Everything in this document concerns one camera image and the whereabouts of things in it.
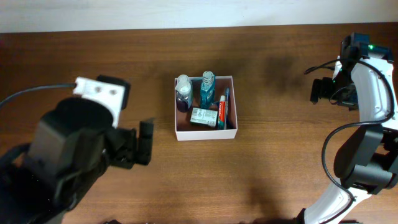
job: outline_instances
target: wooden table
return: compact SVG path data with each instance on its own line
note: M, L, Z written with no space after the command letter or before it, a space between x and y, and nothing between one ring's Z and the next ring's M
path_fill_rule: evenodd
M398 24L116 30L0 35L0 98L30 86L99 74L131 83L120 126L155 118L152 162L109 168L64 223L239 223L293 218L326 190L321 167L327 134L358 112L309 101L311 66L336 58L352 32L398 52ZM232 75L236 139L178 142L174 78L205 70ZM40 117L71 95L49 90L21 96L0 110L0 152L32 139ZM353 129L336 135L327 161ZM398 190L385 190L347 218L395 223Z

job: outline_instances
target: screw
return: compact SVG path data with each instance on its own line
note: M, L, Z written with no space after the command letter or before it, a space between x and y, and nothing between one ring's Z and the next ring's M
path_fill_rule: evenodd
M94 88L95 92L100 93L102 91L102 88L97 86Z

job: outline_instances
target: toiletry item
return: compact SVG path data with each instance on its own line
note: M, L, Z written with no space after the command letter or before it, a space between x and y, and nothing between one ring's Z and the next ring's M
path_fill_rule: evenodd
M225 96L226 96L226 100L225 100L225 122L224 122L224 130L226 130L226 124L228 123L228 100L229 100L229 88L227 88L225 90Z
M218 121L217 129L224 130L225 124L225 96L222 95L220 98L220 105L218 106Z
M205 71L200 87L200 108L208 109L214 101L216 86L216 75L213 72Z
M187 75L180 75L177 78L177 85L175 86L175 100L177 109L181 112L187 112L193 101L193 87L192 81Z
M194 108L192 110L191 123L209 125L214 128L217 123L217 111Z

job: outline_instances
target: cardboard box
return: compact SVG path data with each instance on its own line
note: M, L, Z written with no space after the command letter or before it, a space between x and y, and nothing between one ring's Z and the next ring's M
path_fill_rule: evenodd
M190 119L193 108L200 107L200 85L202 77L190 78L193 85L193 103L190 110L186 113L177 110L175 102L174 91L174 110L175 110L175 133L178 141L189 140L209 140L209 139L233 139L238 131L238 119L236 116L235 94L232 76L216 77L215 86L215 101L220 100L221 95L225 95L225 89L229 87L229 105L228 105L228 120L232 125L227 130L215 130L209 126L199 126L191 124ZM174 80L174 87L177 84L177 78ZM218 110L216 105L213 105L209 110Z

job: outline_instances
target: white label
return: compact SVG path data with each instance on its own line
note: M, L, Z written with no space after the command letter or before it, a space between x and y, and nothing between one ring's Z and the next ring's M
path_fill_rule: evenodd
M209 125L214 128L217 123L217 111L194 108L191 122Z

